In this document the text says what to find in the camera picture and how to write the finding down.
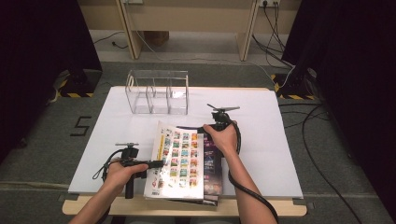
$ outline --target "clear plastic organizer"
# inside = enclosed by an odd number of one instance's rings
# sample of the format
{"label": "clear plastic organizer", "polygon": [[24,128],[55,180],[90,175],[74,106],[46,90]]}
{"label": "clear plastic organizer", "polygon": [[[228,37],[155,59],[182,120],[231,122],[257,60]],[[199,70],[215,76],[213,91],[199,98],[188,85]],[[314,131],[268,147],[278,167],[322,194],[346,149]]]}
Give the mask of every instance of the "clear plastic organizer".
{"label": "clear plastic organizer", "polygon": [[177,114],[189,111],[187,71],[131,70],[125,92],[134,114]]}

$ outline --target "forearm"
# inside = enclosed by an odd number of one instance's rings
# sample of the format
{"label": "forearm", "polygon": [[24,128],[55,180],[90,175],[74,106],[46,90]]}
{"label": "forearm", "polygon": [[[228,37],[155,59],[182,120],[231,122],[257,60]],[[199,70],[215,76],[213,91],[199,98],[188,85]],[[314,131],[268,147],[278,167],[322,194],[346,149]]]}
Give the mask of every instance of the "forearm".
{"label": "forearm", "polygon": [[[233,179],[245,188],[261,195],[236,152],[231,152],[224,155],[224,157],[227,160]],[[238,203],[239,216],[243,224],[276,223],[270,209],[265,204],[238,188],[235,188],[235,195]]]}
{"label": "forearm", "polygon": [[117,197],[118,192],[109,186],[103,185],[84,205],[81,211],[69,222],[96,223]]}

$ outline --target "white table surface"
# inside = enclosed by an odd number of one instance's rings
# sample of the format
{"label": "white table surface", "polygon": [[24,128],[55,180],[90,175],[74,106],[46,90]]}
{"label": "white table surface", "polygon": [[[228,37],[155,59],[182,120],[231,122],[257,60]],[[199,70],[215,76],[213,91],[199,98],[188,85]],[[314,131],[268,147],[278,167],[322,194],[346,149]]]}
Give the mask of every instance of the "white table surface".
{"label": "white table surface", "polygon": [[[92,176],[111,153],[122,147],[116,143],[139,143],[139,160],[149,160],[159,120],[175,126],[199,127],[214,123],[214,106],[236,106],[229,111],[237,120],[242,135],[240,157],[265,197],[303,198],[290,155],[276,95],[266,89],[189,88],[188,115],[132,114],[124,87],[111,88],[91,138],[69,187],[70,193],[95,193],[103,184]],[[223,165],[223,194],[235,195],[228,180],[228,166]],[[134,193],[143,194],[145,179],[134,181]]]}

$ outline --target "power strip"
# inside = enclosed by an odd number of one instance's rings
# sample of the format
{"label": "power strip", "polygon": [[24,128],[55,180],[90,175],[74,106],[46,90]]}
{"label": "power strip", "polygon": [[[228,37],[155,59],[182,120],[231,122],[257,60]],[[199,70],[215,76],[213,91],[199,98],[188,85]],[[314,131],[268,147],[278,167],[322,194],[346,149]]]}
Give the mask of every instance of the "power strip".
{"label": "power strip", "polygon": [[260,7],[263,7],[264,1],[267,2],[267,7],[275,7],[276,3],[277,3],[277,6],[279,7],[279,4],[280,4],[280,0],[260,0]]}

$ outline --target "transparent container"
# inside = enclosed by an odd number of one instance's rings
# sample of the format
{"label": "transparent container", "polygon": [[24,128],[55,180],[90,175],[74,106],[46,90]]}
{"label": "transparent container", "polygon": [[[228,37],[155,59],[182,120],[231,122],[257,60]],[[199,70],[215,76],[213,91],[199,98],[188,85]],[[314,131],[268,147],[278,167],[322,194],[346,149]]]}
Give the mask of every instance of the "transparent container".
{"label": "transparent container", "polygon": [[134,114],[188,114],[187,71],[131,70],[125,92]]}

